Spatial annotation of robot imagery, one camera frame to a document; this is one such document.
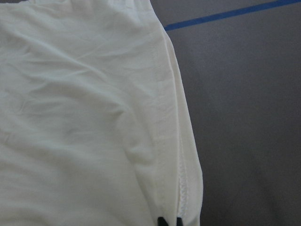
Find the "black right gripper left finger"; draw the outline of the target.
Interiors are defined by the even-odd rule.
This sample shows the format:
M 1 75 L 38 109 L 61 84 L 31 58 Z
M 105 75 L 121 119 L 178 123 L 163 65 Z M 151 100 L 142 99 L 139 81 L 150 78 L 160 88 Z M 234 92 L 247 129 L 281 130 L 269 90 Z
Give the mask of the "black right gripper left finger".
M 164 217 L 158 217 L 157 226 L 169 226 Z

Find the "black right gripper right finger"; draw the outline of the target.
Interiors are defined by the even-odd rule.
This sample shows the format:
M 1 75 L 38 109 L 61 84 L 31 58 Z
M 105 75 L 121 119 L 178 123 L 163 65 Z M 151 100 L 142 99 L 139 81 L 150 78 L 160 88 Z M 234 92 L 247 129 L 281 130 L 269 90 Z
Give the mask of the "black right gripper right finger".
M 176 219 L 176 226 L 183 226 L 183 221 L 181 217 L 177 217 Z

